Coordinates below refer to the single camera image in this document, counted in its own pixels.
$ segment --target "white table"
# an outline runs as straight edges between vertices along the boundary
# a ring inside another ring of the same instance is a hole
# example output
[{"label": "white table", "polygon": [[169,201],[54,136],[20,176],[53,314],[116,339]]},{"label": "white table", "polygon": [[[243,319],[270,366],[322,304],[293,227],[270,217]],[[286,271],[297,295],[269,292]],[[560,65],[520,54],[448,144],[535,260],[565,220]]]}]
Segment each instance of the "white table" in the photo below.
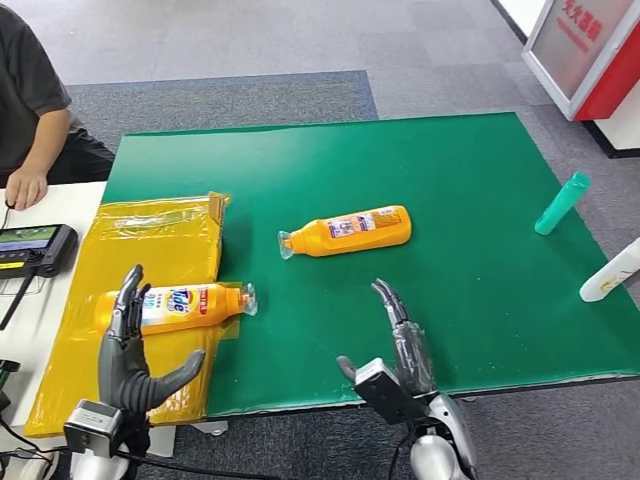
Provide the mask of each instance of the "white table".
[{"label": "white table", "polygon": [[[47,196],[35,207],[23,212],[12,210],[6,228],[64,223],[78,232],[82,242],[91,226],[106,185],[106,182],[95,182],[50,186]],[[5,215],[4,205],[5,190],[0,189],[0,222]],[[4,391],[11,400],[11,405],[2,412],[2,418],[17,433],[23,434],[35,400],[64,312],[75,269],[74,261],[72,269],[68,268],[54,278],[45,280],[40,293],[25,296],[8,326],[0,332],[0,358],[20,363],[20,371],[11,374],[5,385]],[[17,291],[22,280],[11,282],[8,285],[10,290]],[[11,297],[0,297],[0,318],[11,303]],[[204,432],[220,434],[226,430],[226,422],[195,426]],[[175,430],[174,426],[151,429],[149,452],[173,455]],[[41,448],[65,444],[63,436],[31,440]],[[0,428],[0,452],[20,446],[24,445]]]}]

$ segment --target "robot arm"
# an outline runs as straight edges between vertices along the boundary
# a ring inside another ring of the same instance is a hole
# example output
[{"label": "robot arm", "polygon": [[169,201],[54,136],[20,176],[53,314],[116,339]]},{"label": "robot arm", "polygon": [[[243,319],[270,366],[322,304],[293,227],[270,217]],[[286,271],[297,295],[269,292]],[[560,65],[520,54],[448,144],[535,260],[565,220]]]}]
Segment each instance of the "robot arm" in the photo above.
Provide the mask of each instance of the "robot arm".
[{"label": "robot arm", "polygon": [[424,332],[411,322],[387,283],[377,279],[371,288],[380,296],[391,323],[395,372],[380,358],[356,369],[347,357],[338,357],[338,366],[389,425],[407,424],[413,442],[411,468],[418,480],[475,480],[471,438],[455,402],[436,389]]},{"label": "robot arm", "polygon": [[118,451],[144,456],[149,446],[146,412],[195,378],[205,359],[191,353],[181,367],[161,378],[149,376],[140,333],[142,307],[150,288],[138,289],[143,269],[136,265],[122,283],[111,323],[98,354],[99,402],[80,401],[64,424],[74,480],[135,478],[138,465]]}]

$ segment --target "person's hand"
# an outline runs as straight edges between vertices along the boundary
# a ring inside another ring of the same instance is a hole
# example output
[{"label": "person's hand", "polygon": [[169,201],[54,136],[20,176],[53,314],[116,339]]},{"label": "person's hand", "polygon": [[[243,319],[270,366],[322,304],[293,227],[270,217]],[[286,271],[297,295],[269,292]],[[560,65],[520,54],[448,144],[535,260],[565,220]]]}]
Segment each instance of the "person's hand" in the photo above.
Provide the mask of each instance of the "person's hand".
[{"label": "person's hand", "polygon": [[150,285],[138,290],[142,277],[140,265],[125,277],[98,354],[100,400],[127,414],[144,414],[159,407],[195,378],[205,360],[204,350],[195,350],[177,370],[164,377],[150,377],[140,333],[142,306]]},{"label": "person's hand", "polygon": [[16,210],[35,205],[47,194],[47,171],[23,165],[9,175],[5,199]]}]

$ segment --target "clear plastic cap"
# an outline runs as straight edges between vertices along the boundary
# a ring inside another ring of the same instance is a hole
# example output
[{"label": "clear plastic cap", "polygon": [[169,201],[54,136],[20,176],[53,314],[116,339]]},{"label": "clear plastic cap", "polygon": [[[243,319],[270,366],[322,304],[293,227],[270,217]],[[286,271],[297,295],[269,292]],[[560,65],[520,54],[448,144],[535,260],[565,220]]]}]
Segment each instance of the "clear plastic cap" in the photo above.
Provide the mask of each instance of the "clear plastic cap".
[{"label": "clear plastic cap", "polygon": [[242,296],[242,311],[247,315],[254,316],[258,313],[258,301],[256,298],[256,289],[253,283],[242,285],[240,291]]},{"label": "clear plastic cap", "polygon": [[280,244],[280,256],[284,260],[294,256],[291,234],[288,232],[278,232],[278,243]]}]

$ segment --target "black sleeve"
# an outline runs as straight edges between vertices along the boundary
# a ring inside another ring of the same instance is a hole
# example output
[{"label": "black sleeve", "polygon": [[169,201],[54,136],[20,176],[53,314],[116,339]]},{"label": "black sleeve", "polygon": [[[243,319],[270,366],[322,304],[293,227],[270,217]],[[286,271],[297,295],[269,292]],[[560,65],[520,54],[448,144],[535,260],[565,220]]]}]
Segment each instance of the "black sleeve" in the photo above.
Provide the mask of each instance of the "black sleeve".
[{"label": "black sleeve", "polygon": [[22,100],[38,116],[68,107],[71,99],[33,31],[16,13],[3,14],[3,27],[11,27],[5,30],[7,67]]}]

